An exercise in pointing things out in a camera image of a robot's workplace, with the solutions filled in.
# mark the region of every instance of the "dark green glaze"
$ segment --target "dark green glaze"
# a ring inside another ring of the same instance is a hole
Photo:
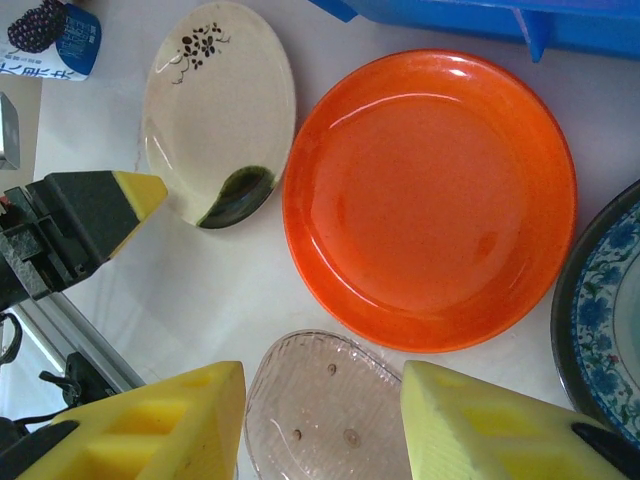
[[[265,167],[250,165],[233,172],[207,214],[201,228],[224,228],[244,220],[264,203],[275,187],[274,174]]]

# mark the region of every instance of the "plate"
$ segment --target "plate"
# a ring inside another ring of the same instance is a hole
[[[143,113],[151,171],[187,222],[222,228],[273,191],[295,128],[286,54],[269,25],[230,2],[183,19],[153,62]]]
[[[491,338],[545,294],[575,225],[573,163],[541,101],[470,55],[418,50],[352,73],[289,158],[298,270],[347,327],[400,350]]]
[[[556,286],[554,356],[583,413],[640,448],[640,182],[614,199],[576,244]]]
[[[264,480],[410,480],[397,373],[357,343],[295,332],[267,352],[245,439]]]

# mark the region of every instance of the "white ceramic dish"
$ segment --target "white ceramic dish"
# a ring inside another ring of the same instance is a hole
[[[288,59],[258,14],[231,2],[191,12],[158,51],[142,120],[169,205],[203,228],[248,217],[282,176],[295,112]]]

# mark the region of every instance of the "white table surface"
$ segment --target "white table surface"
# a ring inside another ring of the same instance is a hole
[[[54,171],[147,172],[140,119],[147,72],[173,25],[197,0],[94,0],[102,50],[81,83],[44,82],[36,179]],[[275,29],[294,72],[299,121],[336,82],[388,53],[439,47],[474,53],[527,82],[568,139],[578,176],[578,231],[640,178],[640,63],[378,25],[344,24],[306,0],[242,0]],[[126,248],[69,298],[147,382],[219,360],[241,360],[250,384],[281,336],[318,328],[357,338],[315,301],[285,241],[281,189],[255,215],[222,230],[197,230],[161,209]],[[552,292],[522,321],[473,348],[407,355],[370,345],[393,367],[439,363],[518,392],[569,406],[551,353]],[[254,478],[244,446],[240,478]]]

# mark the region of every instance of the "black floral pattern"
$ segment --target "black floral pattern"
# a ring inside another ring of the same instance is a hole
[[[184,82],[185,74],[193,68],[198,70],[208,58],[214,54],[221,54],[220,44],[227,44],[231,37],[225,35],[216,22],[194,28],[189,35],[182,37],[182,48],[178,50],[179,57],[171,62],[180,66],[180,77],[173,84],[180,85]]]

